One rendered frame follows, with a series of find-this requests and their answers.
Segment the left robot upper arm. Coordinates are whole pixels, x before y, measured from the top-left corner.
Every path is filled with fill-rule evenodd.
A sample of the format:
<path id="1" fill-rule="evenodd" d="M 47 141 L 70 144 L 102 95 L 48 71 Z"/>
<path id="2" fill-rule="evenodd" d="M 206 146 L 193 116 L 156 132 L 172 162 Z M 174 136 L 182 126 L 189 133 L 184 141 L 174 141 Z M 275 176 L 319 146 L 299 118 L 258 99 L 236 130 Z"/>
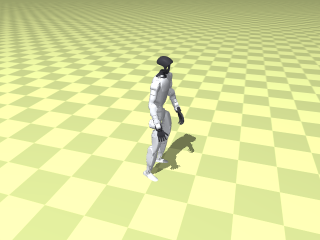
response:
<path id="1" fill-rule="evenodd" d="M 168 74 L 170 75 L 170 88 L 169 88 L 169 91 L 168 91 L 167 95 L 170 97 L 170 96 L 175 94 L 175 91 L 174 91 L 174 89 L 172 89 L 172 85 L 173 85 L 172 84 L 172 77 L 173 77 L 173 74 L 171 72 L 169 72 Z"/>

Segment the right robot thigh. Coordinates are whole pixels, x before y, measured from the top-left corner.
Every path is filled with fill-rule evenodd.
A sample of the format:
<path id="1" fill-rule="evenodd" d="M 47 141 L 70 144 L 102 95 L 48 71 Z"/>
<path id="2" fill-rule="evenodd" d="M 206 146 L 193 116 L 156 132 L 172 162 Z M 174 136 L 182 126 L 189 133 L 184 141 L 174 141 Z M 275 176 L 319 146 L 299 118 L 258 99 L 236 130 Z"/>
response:
<path id="1" fill-rule="evenodd" d="M 162 122 L 161 121 L 160 121 L 160 124 L 162 126 Z M 160 142 L 159 142 L 159 139 L 158 139 L 158 136 L 157 136 L 158 132 L 156 131 L 155 124 L 154 124 L 152 119 L 149 121 L 149 127 L 152 128 L 152 129 L 155 129 L 155 130 L 152 131 L 152 134 L 151 134 L 152 145 L 149 146 L 149 147 L 152 148 L 153 154 L 155 154 L 156 152 L 158 152 L 162 142 L 161 142 L 161 138 L 159 138 L 160 139 Z"/>

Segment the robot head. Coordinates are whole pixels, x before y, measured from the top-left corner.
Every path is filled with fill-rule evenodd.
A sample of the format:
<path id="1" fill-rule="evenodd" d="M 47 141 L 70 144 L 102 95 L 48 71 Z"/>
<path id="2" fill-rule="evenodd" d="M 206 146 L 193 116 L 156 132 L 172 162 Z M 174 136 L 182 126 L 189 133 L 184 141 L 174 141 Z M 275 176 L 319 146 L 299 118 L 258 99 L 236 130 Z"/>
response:
<path id="1" fill-rule="evenodd" d="M 173 63 L 173 60 L 171 58 L 167 57 L 167 56 L 159 57 L 157 59 L 157 64 L 163 66 L 164 69 L 161 69 L 159 71 L 159 73 L 156 75 L 156 77 L 161 77 L 161 75 L 162 75 L 163 77 L 161 77 L 161 78 L 165 79 L 167 77 L 166 74 L 168 74 L 169 71 L 170 71 L 170 66 L 171 66 L 172 63 Z M 167 69 L 167 67 L 168 67 L 168 69 Z"/>

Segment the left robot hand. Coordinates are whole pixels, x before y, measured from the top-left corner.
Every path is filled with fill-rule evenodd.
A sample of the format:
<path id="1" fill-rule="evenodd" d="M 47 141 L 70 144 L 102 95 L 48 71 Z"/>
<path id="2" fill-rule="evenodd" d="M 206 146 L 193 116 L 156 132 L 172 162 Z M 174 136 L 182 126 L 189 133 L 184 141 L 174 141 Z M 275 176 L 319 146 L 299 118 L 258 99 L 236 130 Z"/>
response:
<path id="1" fill-rule="evenodd" d="M 175 112 L 178 113 L 178 117 L 179 117 L 179 122 L 178 122 L 178 124 L 179 124 L 179 125 L 182 125 L 182 124 L 184 123 L 184 116 L 183 116 L 183 114 L 181 113 L 181 109 L 180 109 L 179 106 L 177 107 L 177 111 L 175 111 Z"/>

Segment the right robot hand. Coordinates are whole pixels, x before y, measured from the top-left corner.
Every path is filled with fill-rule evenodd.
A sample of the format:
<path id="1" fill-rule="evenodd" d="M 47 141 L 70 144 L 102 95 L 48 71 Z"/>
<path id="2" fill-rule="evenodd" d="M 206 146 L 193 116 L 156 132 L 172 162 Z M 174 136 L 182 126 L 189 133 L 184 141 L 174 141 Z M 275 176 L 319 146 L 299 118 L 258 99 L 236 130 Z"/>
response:
<path id="1" fill-rule="evenodd" d="M 161 126 L 161 124 L 160 124 L 160 126 Z M 166 132 L 164 132 L 164 130 L 162 130 L 162 129 L 163 129 L 162 126 L 161 126 L 161 128 L 158 129 L 158 130 L 157 130 L 156 126 L 155 126 L 155 129 L 156 129 L 156 131 L 157 131 L 157 137 L 158 137 L 158 141 L 159 141 L 159 142 L 160 142 L 160 140 L 161 140 L 161 142 L 162 142 L 162 139 L 163 139 L 163 141 L 167 140 L 165 134 L 166 134 L 167 136 L 168 136 L 168 134 L 167 134 Z M 165 138 L 165 139 L 164 139 L 164 138 Z"/>

